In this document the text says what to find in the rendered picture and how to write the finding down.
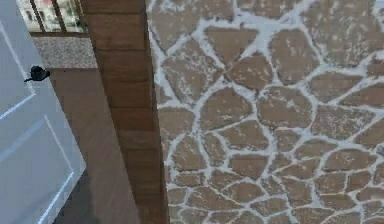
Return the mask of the white panelled room door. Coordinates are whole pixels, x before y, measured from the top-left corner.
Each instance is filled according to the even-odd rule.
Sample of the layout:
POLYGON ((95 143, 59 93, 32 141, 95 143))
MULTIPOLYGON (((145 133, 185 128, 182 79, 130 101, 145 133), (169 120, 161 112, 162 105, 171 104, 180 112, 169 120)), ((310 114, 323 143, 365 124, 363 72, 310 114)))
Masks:
POLYGON ((0 0, 0 224, 52 224, 86 165, 17 0, 0 0))

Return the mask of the window with dark bars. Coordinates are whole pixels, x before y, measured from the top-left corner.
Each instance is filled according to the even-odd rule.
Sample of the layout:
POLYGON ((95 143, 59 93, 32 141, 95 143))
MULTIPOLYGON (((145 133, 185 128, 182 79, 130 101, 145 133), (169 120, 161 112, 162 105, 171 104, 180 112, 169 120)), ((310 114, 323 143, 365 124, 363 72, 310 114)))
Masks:
POLYGON ((87 33, 80 0, 16 0, 30 32, 87 33))

